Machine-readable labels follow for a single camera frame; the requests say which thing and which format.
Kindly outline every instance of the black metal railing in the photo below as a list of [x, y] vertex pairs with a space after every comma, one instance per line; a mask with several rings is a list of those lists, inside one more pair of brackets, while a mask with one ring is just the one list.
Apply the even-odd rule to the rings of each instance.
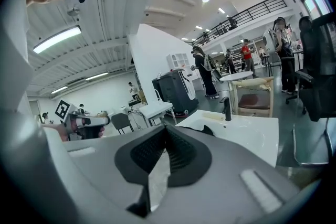
[[260, 2], [232, 16], [232, 19], [227, 19], [219, 25], [216, 25], [214, 28], [210, 29], [209, 32], [206, 32], [192, 42], [192, 46], [202, 46], [205, 43], [226, 34], [230, 30], [236, 29], [245, 23], [284, 7], [287, 7], [284, 0], [265, 0]]

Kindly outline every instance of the black outfit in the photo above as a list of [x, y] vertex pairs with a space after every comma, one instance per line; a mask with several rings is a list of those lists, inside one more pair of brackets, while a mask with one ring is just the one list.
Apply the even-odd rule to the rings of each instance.
[[229, 54], [226, 54], [225, 55], [225, 59], [226, 59], [226, 62], [228, 64], [228, 67], [230, 67], [230, 71], [231, 71], [231, 74], [235, 74], [237, 73], [236, 69], [235, 69], [235, 65], [233, 64], [233, 61], [232, 59], [230, 58], [230, 55]]
[[195, 65], [198, 67], [199, 73], [203, 79], [205, 92], [208, 97], [216, 96], [217, 91], [215, 86], [212, 84], [211, 72], [205, 70], [204, 68], [204, 57], [201, 55], [195, 55]]
[[295, 62], [294, 59], [291, 60], [283, 60], [283, 57], [292, 57], [292, 53], [289, 49], [285, 48], [285, 46], [282, 46], [281, 51], [278, 52], [278, 55], [281, 59], [281, 65], [282, 65], [282, 72], [281, 72], [281, 83], [282, 83], [282, 89], [284, 91], [288, 92], [294, 92], [295, 91], [295, 84], [296, 79], [291, 73], [291, 65], [292, 68], [295, 68]]

